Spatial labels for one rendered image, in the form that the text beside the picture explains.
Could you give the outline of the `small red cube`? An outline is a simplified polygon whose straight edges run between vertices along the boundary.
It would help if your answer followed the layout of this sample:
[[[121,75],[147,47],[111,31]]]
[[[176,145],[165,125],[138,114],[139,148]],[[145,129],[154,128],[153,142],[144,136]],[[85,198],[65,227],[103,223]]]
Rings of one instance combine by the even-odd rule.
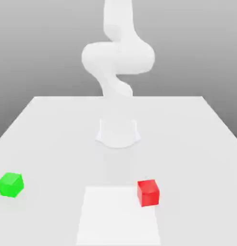
[[[158,205],[160,199],[160,190],[155,179],[138,181],[137,197],[141,207]]]

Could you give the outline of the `small green cube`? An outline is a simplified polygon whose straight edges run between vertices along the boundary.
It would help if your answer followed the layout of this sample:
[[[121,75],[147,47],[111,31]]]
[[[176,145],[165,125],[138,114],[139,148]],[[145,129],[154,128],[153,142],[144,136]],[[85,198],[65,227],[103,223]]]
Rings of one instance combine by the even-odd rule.
[[[17,197],[23,190],[24,181],[19,173],[7,172],[0,178],[0,195],[5,197]]]

